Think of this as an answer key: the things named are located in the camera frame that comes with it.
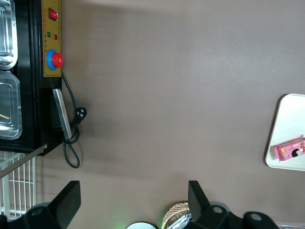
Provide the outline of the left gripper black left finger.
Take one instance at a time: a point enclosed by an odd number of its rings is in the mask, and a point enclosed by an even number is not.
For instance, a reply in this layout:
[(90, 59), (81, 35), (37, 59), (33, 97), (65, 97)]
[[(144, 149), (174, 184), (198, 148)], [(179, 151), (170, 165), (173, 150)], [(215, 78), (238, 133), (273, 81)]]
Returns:
[(81, 206), (79, 181), (70, 181), (47, 206), (60, 229), (66, 229)]

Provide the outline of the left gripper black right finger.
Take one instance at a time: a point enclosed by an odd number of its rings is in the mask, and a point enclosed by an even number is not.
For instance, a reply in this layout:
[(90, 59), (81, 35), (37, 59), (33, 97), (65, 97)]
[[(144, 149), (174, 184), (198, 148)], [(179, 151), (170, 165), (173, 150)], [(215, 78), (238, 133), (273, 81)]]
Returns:
[(196, 180), (190, 180), (188, 183), (188, 206), (193, 221), (197, 221), (210, 206), (208, 198)]

